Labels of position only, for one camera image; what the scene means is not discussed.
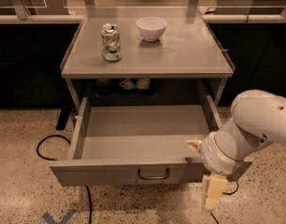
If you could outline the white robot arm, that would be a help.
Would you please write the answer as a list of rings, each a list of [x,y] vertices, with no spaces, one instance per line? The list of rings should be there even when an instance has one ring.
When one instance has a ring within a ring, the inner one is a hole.
[[[203,177],[203,205],[218,205],[227,177],[243,166],[245,158],[273,143],[286,145],[286,98],[261,90],[241,92],[231,104],[229,118],[216,132],[186,145],[201,155],[210,171]]]

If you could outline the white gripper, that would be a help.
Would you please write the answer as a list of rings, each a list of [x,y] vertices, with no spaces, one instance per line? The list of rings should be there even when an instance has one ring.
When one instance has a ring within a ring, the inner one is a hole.
[[[231,175],[238,170],[243,161],[235,161],[228,158],[219,149],[215,141],[216,132],[210,133],[203,141],[187,140],[186,145],[192,150],[199,152],[204,166],[214,174],[204,175],[203,184],[203,206],[207,211],[214,210],[227,186],[225,175]]]

